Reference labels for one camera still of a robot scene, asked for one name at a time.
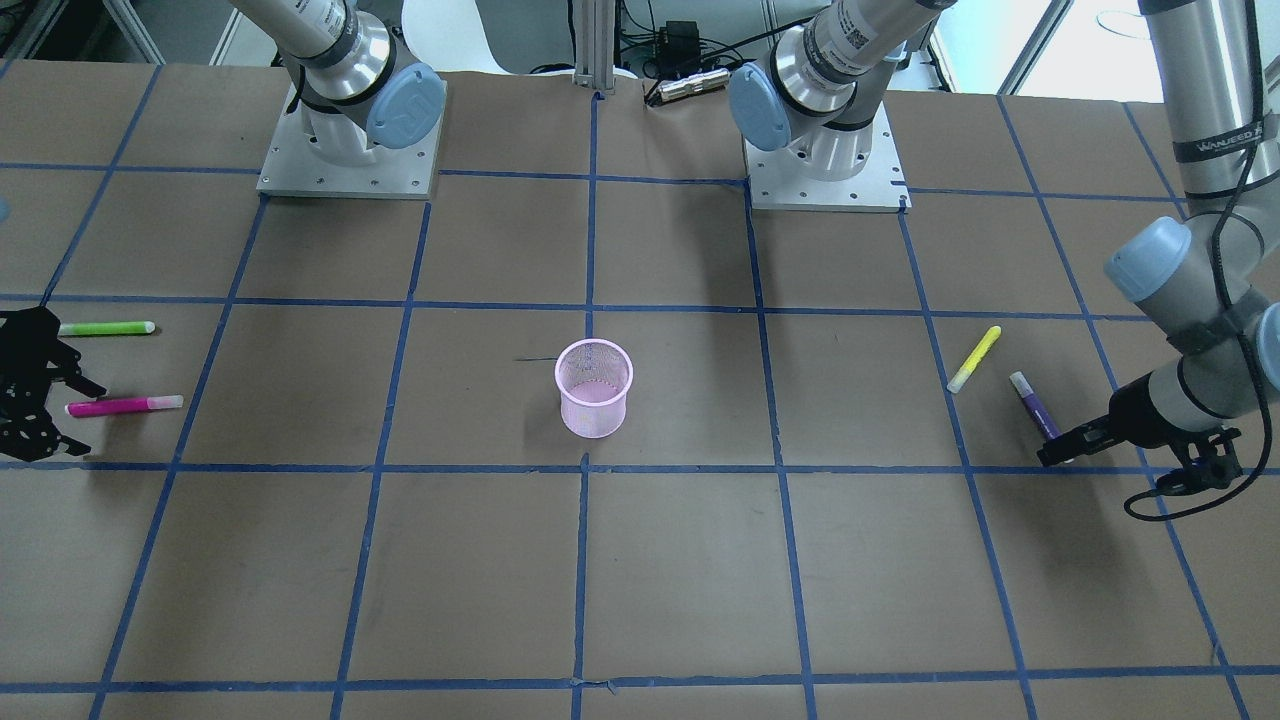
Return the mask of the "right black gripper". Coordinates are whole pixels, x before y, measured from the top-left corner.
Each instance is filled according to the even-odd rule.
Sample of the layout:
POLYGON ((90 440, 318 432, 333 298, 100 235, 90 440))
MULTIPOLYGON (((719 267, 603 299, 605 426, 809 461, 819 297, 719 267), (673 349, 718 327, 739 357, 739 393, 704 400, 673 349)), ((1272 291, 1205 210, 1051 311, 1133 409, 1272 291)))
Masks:
POLYGON ((9 457, 38 461, 91 452, 56 428, 46 401, 52 382, 88 398, 105 397, 108 389, 84 375, 82 352, 56 338, 58 322, 46 307, 3 313, 1 450, 9 457))

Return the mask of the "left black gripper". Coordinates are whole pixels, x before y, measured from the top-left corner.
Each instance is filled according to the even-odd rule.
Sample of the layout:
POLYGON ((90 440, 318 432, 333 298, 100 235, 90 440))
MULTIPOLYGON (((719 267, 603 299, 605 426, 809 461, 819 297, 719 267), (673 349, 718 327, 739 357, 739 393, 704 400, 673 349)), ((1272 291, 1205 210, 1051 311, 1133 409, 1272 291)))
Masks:
POLYGON ((1047 439, 1036 456, 1043 468, 1074 462, 1120 443, 1157 448, 1190 442, 1201 432, 1201 411, 1176 375, 1143 375, 1116 389, 1106 418, 1047 439))

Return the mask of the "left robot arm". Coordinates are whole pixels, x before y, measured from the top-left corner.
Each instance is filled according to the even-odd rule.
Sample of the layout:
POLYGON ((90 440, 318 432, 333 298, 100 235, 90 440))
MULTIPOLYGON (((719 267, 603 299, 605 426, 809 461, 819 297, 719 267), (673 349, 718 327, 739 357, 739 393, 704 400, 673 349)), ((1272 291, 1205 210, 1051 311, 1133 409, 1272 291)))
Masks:
MULTIPOLYGON (((745 141, 780 151, 819 129, 859 131, 881 105, 870 78, 946 1, 835 1, 736 69, 745 141)), ((1108 411, 1046 442, 1046 466, 1120 443, 1167 447, 1188 469, 1234 455, 1226 424, 1277 397, 1277 305, 1251 283, 1277 249, 1277 137, 1253 1, 1142 1, 1190 215, 1161 217, 1105 273, 1178 351, 1117 389, 1108 411)))

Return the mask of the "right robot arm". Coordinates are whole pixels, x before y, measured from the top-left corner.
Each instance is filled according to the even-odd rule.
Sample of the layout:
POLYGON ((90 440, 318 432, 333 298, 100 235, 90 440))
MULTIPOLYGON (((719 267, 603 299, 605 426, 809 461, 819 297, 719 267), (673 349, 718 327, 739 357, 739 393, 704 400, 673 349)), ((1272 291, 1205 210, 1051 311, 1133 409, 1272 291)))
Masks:
MULTIPOLYGON (((445 81, 352 1, 238 1, 276 45, 292 92, 259 174, 266 197, 425 200, 445 111, 445 81)), ((61 383, 105 405, 46 304, 3 313, 3 455, 33 462, 90 447, 47 410, 61 383)))

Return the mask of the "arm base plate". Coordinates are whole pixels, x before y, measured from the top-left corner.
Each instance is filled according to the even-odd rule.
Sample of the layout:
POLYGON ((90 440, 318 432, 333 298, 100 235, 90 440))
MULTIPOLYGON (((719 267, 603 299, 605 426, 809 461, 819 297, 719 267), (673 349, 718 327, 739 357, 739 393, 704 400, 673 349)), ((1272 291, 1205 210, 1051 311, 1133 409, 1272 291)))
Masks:
POLYGON ((271 197, 426 201, 436 178, 444 120, 406 149, 371 143, 342 114, 316 111, 285 94, 256 190, 271 197))
POLYGON ((899 213, 913 206, 884 105, 855 131, 820 127, 785 149, 742 141, 755 209, 899 213))

